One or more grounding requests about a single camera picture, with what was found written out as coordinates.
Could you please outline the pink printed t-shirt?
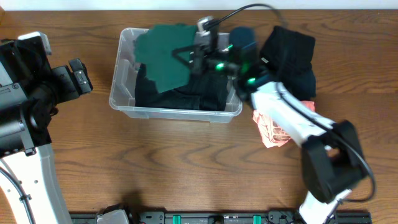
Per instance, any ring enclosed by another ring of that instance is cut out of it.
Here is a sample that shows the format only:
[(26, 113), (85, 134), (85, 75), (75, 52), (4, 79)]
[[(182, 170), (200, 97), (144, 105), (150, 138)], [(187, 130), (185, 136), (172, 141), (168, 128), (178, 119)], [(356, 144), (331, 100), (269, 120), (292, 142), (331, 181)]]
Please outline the pink printed t-shirt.
[(305, 142), (313, 126), (283, 100), (267, 100), (259, 103), (253, 112), (265, 147), (281, 147), (289, 140), (298, 146)]

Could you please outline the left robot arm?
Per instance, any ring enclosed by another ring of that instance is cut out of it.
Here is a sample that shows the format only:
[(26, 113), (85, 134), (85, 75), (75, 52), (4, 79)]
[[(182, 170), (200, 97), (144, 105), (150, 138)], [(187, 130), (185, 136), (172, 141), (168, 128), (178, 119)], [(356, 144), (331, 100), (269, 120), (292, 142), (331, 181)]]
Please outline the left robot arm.
[(90, 93), (80, 59), (52, 68), (41, 32), (1, 41), (1, 189), (17, 223), (73, 223), (55, 173), (48, 126), (57, 105)]

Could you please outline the large black garment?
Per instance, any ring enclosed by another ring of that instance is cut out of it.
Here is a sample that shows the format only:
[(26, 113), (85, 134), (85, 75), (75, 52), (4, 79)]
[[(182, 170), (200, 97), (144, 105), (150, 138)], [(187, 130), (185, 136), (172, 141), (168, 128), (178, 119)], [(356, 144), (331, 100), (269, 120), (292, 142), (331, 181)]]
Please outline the large black garment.
[(214, 73), (192, 78), (185, 86), (158, 93), (155, 82), (146, 77), (146, 66), (139, 68), (135, 105), (148, 108), (223, 111), (226, 107), (228, 79)]

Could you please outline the dark teal garment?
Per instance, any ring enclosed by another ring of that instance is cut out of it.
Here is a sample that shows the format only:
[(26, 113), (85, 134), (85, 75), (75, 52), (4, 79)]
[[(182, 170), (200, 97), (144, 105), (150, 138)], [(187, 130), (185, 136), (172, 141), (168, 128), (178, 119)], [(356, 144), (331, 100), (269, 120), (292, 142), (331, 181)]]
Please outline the dark teal garment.
[(311, 69), (304, 72), (283, 71), (279, 77), (277, 72), (272, 72), (269, 79), (273, 82), (282, 82), (285, 88), (300, 101), (310, 101), (316, 97), (316, 78)]

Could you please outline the green garment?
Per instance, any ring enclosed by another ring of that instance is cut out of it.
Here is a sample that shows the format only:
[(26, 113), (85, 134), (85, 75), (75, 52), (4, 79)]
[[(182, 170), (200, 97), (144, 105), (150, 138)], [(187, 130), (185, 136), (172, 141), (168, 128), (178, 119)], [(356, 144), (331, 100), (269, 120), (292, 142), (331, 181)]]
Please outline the green garment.
[(135, 43), (136, 62), (146, 66), (146, 77), (158, 93), (186, 85), (190, 69), (173, 57), (172, 51), (193, 45), (197, 28), (186, 24), (156, 24)]

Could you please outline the clear plastic storage bin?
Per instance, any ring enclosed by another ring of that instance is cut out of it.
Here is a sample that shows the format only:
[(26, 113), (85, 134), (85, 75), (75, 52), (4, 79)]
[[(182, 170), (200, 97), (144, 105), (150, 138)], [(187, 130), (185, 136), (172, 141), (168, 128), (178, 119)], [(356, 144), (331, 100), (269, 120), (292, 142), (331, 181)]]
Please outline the clear plastic storage bin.
[(125, 28), (120, 33), (118, 54), (114, 68), (113, 82), (109, 96), (112, 109), (121, 111), (134, 119), (182, 119), (209, 121), (211, 123), (229, 123), (243, 110), (243, 103), (236, 95), (232, 80), (228, 81), (226, 108), (224, 111), (177, 110), (165, 108), (145, 108), (135, 105), (135, 87), (140, 63), (134, 55), (135, 41), (147, 29)]

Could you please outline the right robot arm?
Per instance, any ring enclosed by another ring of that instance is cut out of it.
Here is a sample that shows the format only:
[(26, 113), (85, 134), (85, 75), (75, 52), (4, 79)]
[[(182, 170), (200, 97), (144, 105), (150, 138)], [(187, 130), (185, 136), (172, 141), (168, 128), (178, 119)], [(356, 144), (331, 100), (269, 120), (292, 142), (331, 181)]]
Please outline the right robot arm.
[(219, 71), (233, 77), (240, 100), (270, 116), (302, 150), (302, 174), (308, 193), (298, 210), (299, 223), (360, 223), (362, 217), (339, 217), (337, 207), (353, 188), (373, 172), (364, 160), (354, 126), (336, 123), (308, 109), (296, 99), (297, 92), (311, 93), (313, 37), (274, 27), (259, 60), (254, 61), (254, 43), (240, 41), (237, 32), (229, 35), (227, 59), (207, 45), (192, 45), (192, 73), (201, 69)]

